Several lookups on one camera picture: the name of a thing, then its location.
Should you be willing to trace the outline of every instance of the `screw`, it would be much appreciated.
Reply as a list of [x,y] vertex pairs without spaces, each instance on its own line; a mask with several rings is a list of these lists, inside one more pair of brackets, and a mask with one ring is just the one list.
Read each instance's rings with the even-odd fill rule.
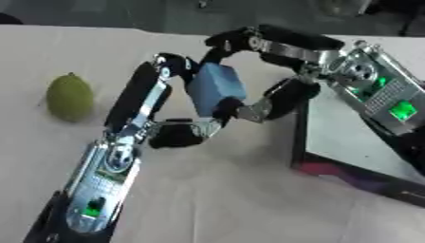
[[231,51],[231,43],[229,41],[226,41],[224,43],[224,50],[226,50],[228,52]]
[[157,57],[157,64],[158,65],[160,65],[160,64],[163,64],[163,63],[165,63],[167,60],[165,60],[165,57],[161,57],[161,56],[158,56]]
[[161,77],[164,79],[170,78],[170,69],[168,67],[163,67],[161,69]]
[[59,236],[57,234],[49,234],[46,239],[46,242],[55,243],[55,242],[58,242],[58,240],[59,240]]
[[261,40],[260,38],[256,37],[256,36],[252,36],[249,38],[249,46],[253,49],[253,50],[258,50],[260,49],[260,45],[261,45]]
[[186,58],[186,70],[190,70],[190,69],[192,69],[191,61],[189,61],[189,59]]

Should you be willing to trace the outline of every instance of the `white tablecloth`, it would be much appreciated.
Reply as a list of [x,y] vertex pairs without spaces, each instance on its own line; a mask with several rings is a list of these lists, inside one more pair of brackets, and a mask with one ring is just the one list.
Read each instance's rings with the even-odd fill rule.
[[[0,242],[6,243],[22,241],[64,186],[137,65],[160,51],[199,59],[206,48],[202,36],[134,29],[2,26],[0,35]],[[227,63],[251,101],[290,75],[252,53]],[[52,119],[43,103],[49,82],[70,71],[91,83],[97,101],[95,114],[74,125]],[[161,116],[193,116],[182,82],[173,83]],[[293,116],[263,125],[234,121],[195,148],[145,149],[114,242],[423,241],[423,209],[290,171],[293,123]]]

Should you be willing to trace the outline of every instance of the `floor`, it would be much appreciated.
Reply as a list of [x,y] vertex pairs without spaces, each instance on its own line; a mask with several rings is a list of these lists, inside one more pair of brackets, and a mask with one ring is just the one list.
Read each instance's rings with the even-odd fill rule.
[[[0,0],[0,10],[28,24],[141,28],[155,32],[214,34],[258,23],[326,34],[397,35],[402,17],[336,17],[323,9],[326,0],[212,0],[205,8],[197,0]],[[425,35],[425,20],[410,34]]]

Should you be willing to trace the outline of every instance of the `fuzzy green ball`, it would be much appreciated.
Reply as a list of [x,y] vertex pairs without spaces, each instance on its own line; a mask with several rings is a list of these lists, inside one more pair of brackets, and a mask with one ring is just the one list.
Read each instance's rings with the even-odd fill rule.
[[93,92],[88,83],[74,73],[55,79],[46,93],[50,113],[67,122],[78,122],[93,109]]

